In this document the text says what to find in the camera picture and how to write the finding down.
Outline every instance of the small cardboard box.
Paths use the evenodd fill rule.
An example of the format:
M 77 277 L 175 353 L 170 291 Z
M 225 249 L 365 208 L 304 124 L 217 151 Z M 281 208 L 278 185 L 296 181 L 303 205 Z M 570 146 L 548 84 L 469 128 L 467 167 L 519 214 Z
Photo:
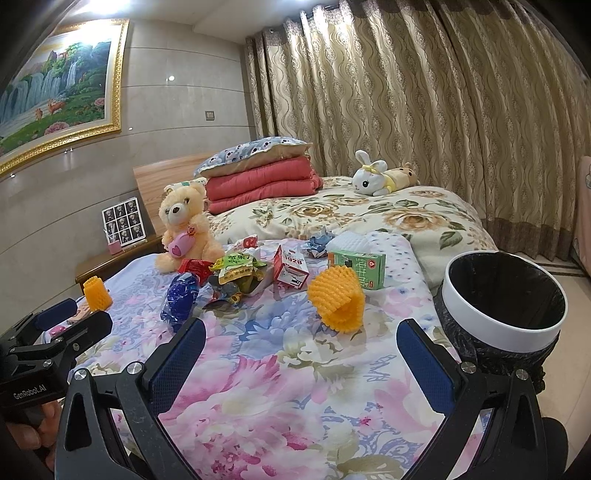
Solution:
M 386 254 L 358 254 L 354 252 L 329 252 L 329 267 L 344 265 L 355 270 L 361 287 L 379 290 L 384 287 Z
M 291 248 L 282 248 L 281 245 L 275 252 L 273 266 L 273 280 L 298 290 L 304 286 L 310 275 L 304 255 Z

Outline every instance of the patterned curtain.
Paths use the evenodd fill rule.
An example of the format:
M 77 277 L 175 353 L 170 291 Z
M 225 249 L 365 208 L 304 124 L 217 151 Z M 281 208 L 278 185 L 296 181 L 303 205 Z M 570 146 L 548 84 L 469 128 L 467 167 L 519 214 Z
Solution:
M 410 161 L 474 205 L 499 248 L 566 258 L 591 87 L 551 32 L 507 1 L 341 0 L 250 38 L 260 137 L 314 143 L 324 175 L 354 152 Z

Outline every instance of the photo collage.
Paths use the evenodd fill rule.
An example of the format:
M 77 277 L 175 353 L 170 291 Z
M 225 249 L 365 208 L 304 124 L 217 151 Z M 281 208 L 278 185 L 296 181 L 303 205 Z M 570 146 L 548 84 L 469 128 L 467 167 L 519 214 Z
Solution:
M 102 214 L 107 241 L 110 244 L 119 240 L 124 247 L 146 237 L 137 197 L 107 208 Z

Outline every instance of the wall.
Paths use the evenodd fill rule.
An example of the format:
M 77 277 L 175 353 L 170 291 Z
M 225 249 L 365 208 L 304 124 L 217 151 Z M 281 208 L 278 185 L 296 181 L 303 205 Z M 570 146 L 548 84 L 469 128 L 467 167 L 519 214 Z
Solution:
M 80 296 L 76 265 L 106 250 L 100 211 L 139 197 L 133 167 L 251 139 L 244 79 L 241 46 L 190 25 L 130 21 L 122 132 L 0 181 L 0 333 L 33 310 Z M 206 122 L 205 110 L 215 121 Z

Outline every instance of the green milk box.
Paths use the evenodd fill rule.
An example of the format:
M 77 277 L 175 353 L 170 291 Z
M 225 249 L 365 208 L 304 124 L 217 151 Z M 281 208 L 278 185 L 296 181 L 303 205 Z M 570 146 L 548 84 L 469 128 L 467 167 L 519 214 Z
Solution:
M 358 254 L 355 252 L 329 252 L 329 267 L 344 265 L 355 270 L 362 288 L 379 290 L 384 287 L 386 254 Z

